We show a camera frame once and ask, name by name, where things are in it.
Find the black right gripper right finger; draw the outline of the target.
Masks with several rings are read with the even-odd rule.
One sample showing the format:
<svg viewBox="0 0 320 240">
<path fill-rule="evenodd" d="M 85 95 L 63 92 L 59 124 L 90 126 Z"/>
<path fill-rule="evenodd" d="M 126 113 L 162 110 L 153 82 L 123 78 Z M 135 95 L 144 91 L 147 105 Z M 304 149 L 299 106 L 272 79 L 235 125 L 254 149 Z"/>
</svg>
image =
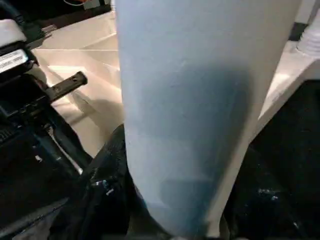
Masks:
<svg viewBox="0 0 320 240">
<path fill-rule="evenodd" d="M 320 207 L 295 201 L 254 149 L 248 149 L 223 213 L 231 240 L 318 240 Z"/>
</svg>

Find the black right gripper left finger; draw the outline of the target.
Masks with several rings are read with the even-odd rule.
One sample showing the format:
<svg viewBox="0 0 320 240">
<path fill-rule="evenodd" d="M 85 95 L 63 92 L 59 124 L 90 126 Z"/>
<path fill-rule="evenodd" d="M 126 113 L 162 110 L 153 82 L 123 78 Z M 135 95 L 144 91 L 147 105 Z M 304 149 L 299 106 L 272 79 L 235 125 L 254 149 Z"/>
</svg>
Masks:
<svg viewBox="0 0 320 240">
<path fill-rule="evenodd" d="M 135 188 L 127 163 L 125 127 L 119 125 L 90 164 L 82 239 L 123 237 L 130 226 Z"/>
</svg>

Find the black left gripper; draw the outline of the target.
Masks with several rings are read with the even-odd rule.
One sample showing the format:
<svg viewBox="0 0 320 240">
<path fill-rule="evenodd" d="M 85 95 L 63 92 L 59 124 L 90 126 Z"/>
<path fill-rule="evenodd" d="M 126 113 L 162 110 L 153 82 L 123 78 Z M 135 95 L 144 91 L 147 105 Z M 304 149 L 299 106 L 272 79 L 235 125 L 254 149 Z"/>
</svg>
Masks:
<svg viewBox="0 0 320 240">
<path fill-rule="evenodd" d="M 81 71 L 51 87 L 30 73 L 1 73 L 0 147 L 13 149 L 32 135 L 35 159 L 72 183 L 76 182 L 80 174 L 66 154 L 81 170 L 88 167 L 92 157 L 52 104 L 87 83 L 88 79 Z M 57 143 L 44 131 L 49 126 L 53 127 Z"/>
</svg>

